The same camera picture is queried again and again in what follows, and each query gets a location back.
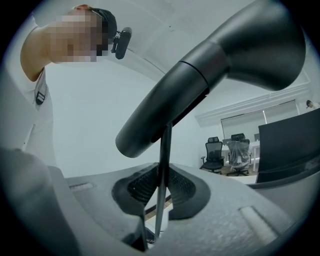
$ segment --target ceiling molding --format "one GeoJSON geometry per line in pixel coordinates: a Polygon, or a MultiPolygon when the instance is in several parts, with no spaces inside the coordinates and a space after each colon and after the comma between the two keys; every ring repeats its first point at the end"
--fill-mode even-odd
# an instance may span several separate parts
{"type": "Polygon", "coordinates": [[[157,64],[154,64],[152,60],[146,60],[132,50],[127,50],[123,59],[116,59],[114,54],[109,54],[105,59],[134,70],[155,82],[158,82],[166,72],[166,70],[163,71],[157,64]]]}
{"type": "Polygon", "coordinates": [[[234,117],[237,115],[249,113],[252,111],[269,108],[281,103],[295,100],[296,98],[308,97],[311,93],[310,80],[297,84],[293,87],[280,91],[272,91],[247,100],[242,100],[234,104],[225,105],[214,110],[195,115],[200,127],[209,127],[224,118],[234,117]]]}

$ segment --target floor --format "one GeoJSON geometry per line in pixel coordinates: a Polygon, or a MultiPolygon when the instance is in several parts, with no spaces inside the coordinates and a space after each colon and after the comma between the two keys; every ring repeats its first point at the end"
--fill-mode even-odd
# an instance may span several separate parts
{"type": "MultiPolygon", "coordinates": [[[[259,168],[259,164],[258,163],[256,163],[255,164],[255,172],[254,172],[254,164],[252,163],[251,164],[251,166],[249,167],[249,176],[251,176],[251,175],[257,175],[257,171],[258,171],[258,168],[259,168]]],[[[225,165],[224,167],[222,167],[222,169],[221,169],[221,172],[222,172],[222,175],[225,175],[225,176],[227,176],[227,173],[230,173],[231,171],[230,171],[230,165],[225,165]]]]}
{"type": "MultiPolygon", "coordinates": [[[[172,199],[169,199],[168,201],[166,201],[164,203],[164,208],[167,208],[171,204],[172,204],[172,199]]],[[[152,217],[156,216],[156,212],[157,212],[157,210],[153,210],[153,211],[149,212],[148,214],[145,215],[144,220],[145,221],[150,220],[152,217]]]]}

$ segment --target computer monitor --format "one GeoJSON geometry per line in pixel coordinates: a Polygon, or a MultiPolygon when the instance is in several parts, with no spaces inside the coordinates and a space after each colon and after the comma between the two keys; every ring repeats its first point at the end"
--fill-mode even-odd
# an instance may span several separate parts
{"type": "Polygon", "coordinates": [[[260,141],[260,133],[254,135],[254,141],[260,141]]]}
{"type": "Polygon", "coordinates": [[[227,146],[227,145],[228,145],[228,142],[230,142],[230,141],[231,141],[230,138],[223,139],[223,140],[222,140],[222,144],[225,145],[225,146],[227,146]]]}
{"type": "Polygon", "coordinates": [[[320,109],[259,126],[257,183],[319,169],[320,109]]]}

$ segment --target black mesh office chair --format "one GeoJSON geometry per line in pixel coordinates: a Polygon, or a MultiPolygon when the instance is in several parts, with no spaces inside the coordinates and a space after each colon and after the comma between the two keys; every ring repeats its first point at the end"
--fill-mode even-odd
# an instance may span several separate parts
{"type": "Polygon", "coordinates": [[[243,140],[246,140],[246,136],[244,133],[238,133],[238,134],[233,134],[231,135],[231,141],[236,141],[236,142],[239,142],[239,141],[243,141],[243,140]]]}
{"type": "Polygon", "coordinates": [[[231,165],[231,170],[233,169],[234,171],[228,173],[227,176],[230,174],[236,174],[236,176],[248,176],[248,169],[251,161],[249,145],[249,139],[242,139],[240,141],[232,140],[228,142],[230,150],[229,164],[231,165]]]}
{"type": "Polygon", "coordinates": [[[208,142],[205,144],[206,148],[206,162],[205,157],[201,157],[203,165],[200,169],[211,170],[215,174],[222,174],[219,170],[224,166],[224,156],[221,156],[222,153],[222,142],[208,142]]]}
{"type": "Polygon", "coordinates": [[[218,137],[210,137],[210,138],[208,138],[208,142],[219,142],[219,138],[218,137]]]}

